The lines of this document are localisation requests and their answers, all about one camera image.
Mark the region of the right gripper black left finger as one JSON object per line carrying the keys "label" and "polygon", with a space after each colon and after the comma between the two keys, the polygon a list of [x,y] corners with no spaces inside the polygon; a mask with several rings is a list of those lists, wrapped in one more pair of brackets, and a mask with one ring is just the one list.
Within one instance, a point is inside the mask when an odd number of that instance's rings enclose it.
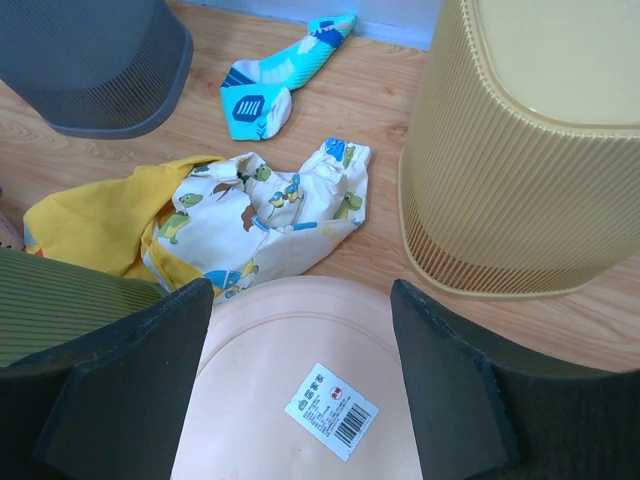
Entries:
{"label": "right gripper black left finger", "polygon": [[212,302],[196,279],[2,368],[2,478],[170,478]]}

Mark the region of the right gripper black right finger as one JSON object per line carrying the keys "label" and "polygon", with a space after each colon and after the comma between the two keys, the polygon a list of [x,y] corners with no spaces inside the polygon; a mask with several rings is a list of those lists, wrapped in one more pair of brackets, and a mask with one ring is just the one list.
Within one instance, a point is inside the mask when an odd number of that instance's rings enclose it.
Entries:
{"label": "right gripper black right finger", "polygon": [[639,374],[510,341],[405,280],[392,319],[426,479],[635,479]]}

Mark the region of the green slatted waste basket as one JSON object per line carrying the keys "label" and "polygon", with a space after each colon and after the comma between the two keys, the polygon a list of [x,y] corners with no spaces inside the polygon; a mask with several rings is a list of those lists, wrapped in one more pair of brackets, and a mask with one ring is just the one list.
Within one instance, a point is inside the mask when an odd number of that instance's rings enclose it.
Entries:
{"label": "green slatted waste basket", "polygon": [[145,280],[3,248],[1,365],[109,325],[166,295]]}

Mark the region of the peach capybara plastic bucket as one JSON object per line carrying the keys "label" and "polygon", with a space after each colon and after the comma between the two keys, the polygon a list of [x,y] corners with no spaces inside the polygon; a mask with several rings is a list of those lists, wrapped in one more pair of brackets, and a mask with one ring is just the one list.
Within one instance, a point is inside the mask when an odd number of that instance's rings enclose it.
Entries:
{"label": "peach capybara plastic bucket", "polygon": [[387,294],[301,276],[216,306],[176,479],[418,479]]}

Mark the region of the yellow slatted waste basket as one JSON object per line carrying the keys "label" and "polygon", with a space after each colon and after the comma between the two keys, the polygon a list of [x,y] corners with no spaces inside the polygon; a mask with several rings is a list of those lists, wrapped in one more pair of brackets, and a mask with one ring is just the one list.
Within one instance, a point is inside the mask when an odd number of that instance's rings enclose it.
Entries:
{"label": "yellow slatted waste basket", "polygon": [[639,251],[639,5],[445,1],[398,167],[432,285],[565,295]]}

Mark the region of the grey slatted waste basket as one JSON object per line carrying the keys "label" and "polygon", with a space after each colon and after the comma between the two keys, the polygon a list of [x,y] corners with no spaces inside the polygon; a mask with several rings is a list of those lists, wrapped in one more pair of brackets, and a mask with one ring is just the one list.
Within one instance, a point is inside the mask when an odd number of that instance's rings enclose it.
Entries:
{"label": "grey slatted waste basket", "polygon": [[193,53],[165,1],[1,4],[1,80],[63,135],[155,130],[177,106]]}

